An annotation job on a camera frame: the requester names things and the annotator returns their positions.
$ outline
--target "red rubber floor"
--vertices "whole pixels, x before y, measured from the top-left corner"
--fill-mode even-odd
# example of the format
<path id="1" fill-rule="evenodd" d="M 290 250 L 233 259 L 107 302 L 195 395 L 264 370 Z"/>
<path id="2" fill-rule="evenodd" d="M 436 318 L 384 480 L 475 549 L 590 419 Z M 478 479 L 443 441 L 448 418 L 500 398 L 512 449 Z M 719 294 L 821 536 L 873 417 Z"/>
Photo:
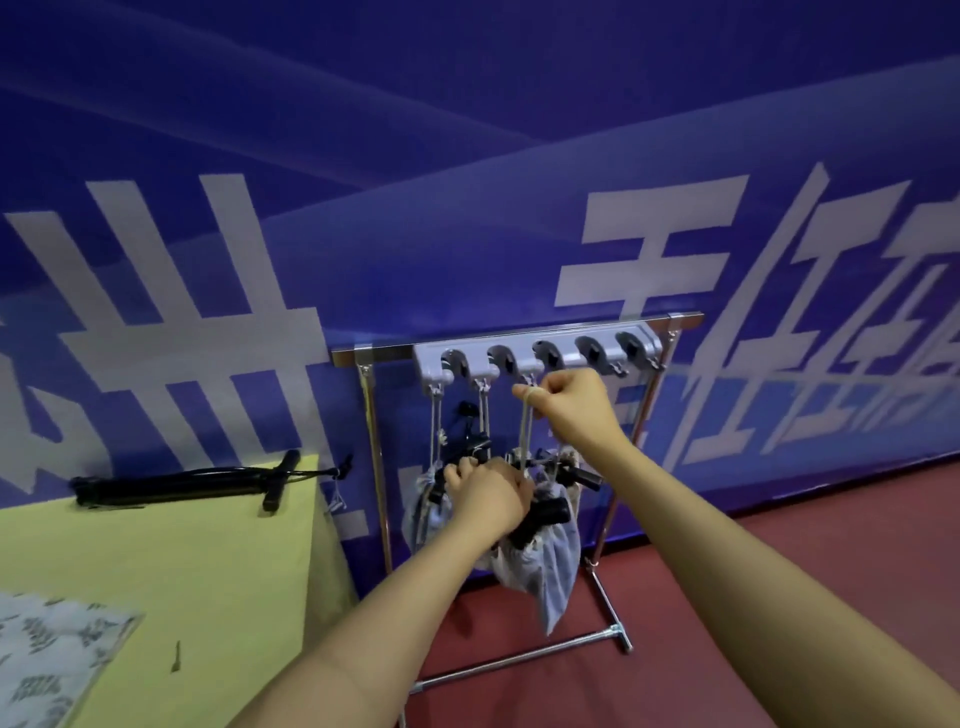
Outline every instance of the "red rubber floor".
<path id="1" fill-rule="evenodd" d="M 744 525 L 960 688 L 960 464 L 751 516 Z M 613 641 L 413 695 L 410 728 L 771 726 L 650 546 L 600 575 L 634 643 Z M 577 584 L 552 640 L 604 626 Z M 501 587 L 458 598 L 423 674 L 544 643 L 534 603 Z"/>

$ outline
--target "metal bracket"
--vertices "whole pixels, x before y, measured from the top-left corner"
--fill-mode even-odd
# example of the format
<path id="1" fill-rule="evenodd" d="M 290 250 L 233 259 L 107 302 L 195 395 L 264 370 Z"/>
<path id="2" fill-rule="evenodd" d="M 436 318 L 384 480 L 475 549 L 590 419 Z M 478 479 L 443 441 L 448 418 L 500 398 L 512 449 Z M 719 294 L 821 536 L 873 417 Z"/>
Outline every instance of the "metal bracket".
<path id="1" fill-rule="evenodd" d="M 415 344 L 414 358 L 424 391 L 464 376 L 491 384 L 501 373 L 529 381 L 545 370 L 590 366 L 601 375 L 626 376 L 631 362 L 641 371 L 659 366 L 662 343 L 642 321 L 584 325 Z"/>

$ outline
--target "left hand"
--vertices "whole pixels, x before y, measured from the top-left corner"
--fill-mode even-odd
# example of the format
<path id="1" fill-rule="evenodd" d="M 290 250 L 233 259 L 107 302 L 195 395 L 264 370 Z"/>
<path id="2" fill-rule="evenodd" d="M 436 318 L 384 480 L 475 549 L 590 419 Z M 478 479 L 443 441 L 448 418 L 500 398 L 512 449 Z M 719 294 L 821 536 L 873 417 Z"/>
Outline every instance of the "left hand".
<path id="1" fill-rule="evenodd" d="M 444 468 L 446 491 L 453 501 L 453 520 L 467 525 L 485 546 L 513 531 L 530 511 L 534 483 L 502 457 L 484 465 L 461 458 Z"/>

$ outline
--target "black grip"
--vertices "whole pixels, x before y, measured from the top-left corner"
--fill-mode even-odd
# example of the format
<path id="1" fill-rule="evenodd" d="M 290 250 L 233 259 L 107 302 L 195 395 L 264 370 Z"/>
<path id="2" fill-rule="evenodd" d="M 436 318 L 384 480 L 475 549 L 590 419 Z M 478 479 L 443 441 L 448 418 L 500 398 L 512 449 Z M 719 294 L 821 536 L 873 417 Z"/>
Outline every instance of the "black grip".
<path id="1" fill-rule="evenodd" d="M 568 488 L 575 483 L 590 488 L 592 491 L 599 491 L 603 485 L 603 478 L 596 473 L 585 471 L 583 468 L 577 468 L 572 465 L 561 465 L 557 469 L 557 482 Z"/>
<path id="2" fill-rule="evenodd" d="M 571 518 L 570 503 L 565 497 L 535 500 L 530 504 L 530 513 L 507 536 L 507 539 L 514 548 L 523 550 L 534 540 L 534 536 L 541 528 L 557 523 L 569 523 Z"/>

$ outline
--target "right hand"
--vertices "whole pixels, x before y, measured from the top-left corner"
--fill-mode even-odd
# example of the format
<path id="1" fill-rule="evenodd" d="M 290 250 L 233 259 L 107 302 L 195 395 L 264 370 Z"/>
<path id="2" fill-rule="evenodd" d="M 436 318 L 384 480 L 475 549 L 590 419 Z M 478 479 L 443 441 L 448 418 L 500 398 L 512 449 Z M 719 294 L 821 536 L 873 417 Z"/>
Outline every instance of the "right hand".
<path id="1" fill-rule="evenodd" d="M 553 434 L 587 460 L 599 449 L 627 439 L 603 379 L 590 368 L 560 369 L 545 376 L 539 387 L 515 384 L 513 392 L 519 400 L 526 396 L 537 413 L 550 421 Z"/>
<path id="2" fill-rule="evenodd" d="M 513 531 L 530 511 L 534 482 L 502 457 L 478 465 L 471 457 L 444 468 L 446 491 L 453 501 L 453 521 L 464 524 L 489 548 Z"/>

